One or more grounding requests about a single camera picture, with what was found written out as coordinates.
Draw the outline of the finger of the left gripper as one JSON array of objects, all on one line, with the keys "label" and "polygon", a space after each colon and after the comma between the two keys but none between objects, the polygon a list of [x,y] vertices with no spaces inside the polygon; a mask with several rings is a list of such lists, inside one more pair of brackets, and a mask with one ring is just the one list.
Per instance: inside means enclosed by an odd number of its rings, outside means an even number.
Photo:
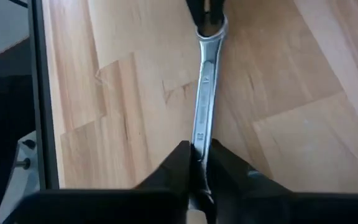
[{"label": "finger of the left gripper", "polygon": [[186,0],[189,12],[198,31],[204,31],[206,26],[205,0]]},{"label": "finger of the left gripper", "polygon": [[210,0],[209,1],[209,14],[212,24],[217,25],[224,21],[224,0]]}]

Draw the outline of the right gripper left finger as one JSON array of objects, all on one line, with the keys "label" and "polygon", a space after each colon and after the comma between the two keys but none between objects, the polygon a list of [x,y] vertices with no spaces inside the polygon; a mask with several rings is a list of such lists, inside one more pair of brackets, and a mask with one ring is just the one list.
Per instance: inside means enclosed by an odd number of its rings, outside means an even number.
[{"label": "right gripper left finger", "polygon": [[191,162],[192,146],[189,141],[181,141],[161,164],[134,188],[151,199],[187,202]]}]

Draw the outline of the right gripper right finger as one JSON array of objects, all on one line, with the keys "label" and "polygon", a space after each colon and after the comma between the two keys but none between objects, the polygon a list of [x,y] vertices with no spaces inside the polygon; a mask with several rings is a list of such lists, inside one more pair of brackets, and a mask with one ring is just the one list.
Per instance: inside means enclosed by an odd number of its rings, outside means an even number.
[{"label": "right gripper right finger", "polygon": [[228,189],[240,197],[278,197],[291,191],[269,179],[248,162],[223,146],[217,139],[211,142],[208,161],[211,188]]}]

